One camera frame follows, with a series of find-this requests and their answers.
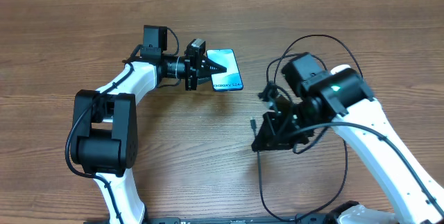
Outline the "blue Galaxy smartphone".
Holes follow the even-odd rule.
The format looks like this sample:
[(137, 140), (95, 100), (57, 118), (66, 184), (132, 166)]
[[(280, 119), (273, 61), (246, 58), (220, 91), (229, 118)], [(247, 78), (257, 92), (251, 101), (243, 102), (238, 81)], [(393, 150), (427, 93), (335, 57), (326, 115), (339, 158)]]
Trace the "blue Galaxy smartphone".
[(215, 92), (238, 91), (244, 88), (241, 74), (232, 49), (213, 49), (207, 51), (207, 57), (226, 68), (223, 73), (212, 75), (212, 86)]

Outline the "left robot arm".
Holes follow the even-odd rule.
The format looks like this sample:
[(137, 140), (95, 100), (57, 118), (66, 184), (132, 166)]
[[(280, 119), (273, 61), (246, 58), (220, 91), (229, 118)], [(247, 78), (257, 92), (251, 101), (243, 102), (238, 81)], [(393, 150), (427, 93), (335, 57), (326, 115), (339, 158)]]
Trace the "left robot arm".
[(192, 40), (184, 55), (167, 53), (167, 26), (145, 25), (143, 41), (123, 61), (123, 71), (107, 85), (80, 90), (65, 144), (72, 173), (93, 179), (107, 205), (109, 223), (147, 223), (148, 211), (137, 192), (133, 166), (138, 153), (137, 104), (162, 87), (162, 79), (185, 82), (187, 91), (226, 72), (205, 55), (205, 41)]

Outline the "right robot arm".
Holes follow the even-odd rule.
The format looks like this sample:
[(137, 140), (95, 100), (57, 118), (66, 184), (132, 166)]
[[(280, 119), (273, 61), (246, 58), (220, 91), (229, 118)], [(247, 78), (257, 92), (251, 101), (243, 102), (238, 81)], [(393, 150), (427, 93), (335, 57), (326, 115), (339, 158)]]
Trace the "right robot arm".
[(300, 154), (332, 129), (351, 147), (386, 194), (392, 212), (350, 201), (325, 215), (326, 223), (442, 223), (443, 188), (420, 165), (387, 119), (366, 81), (348, 65), (327, 70), (310, 53), (288, 57), (288, 89), (268, 82), (267, 104), (252, 150)]

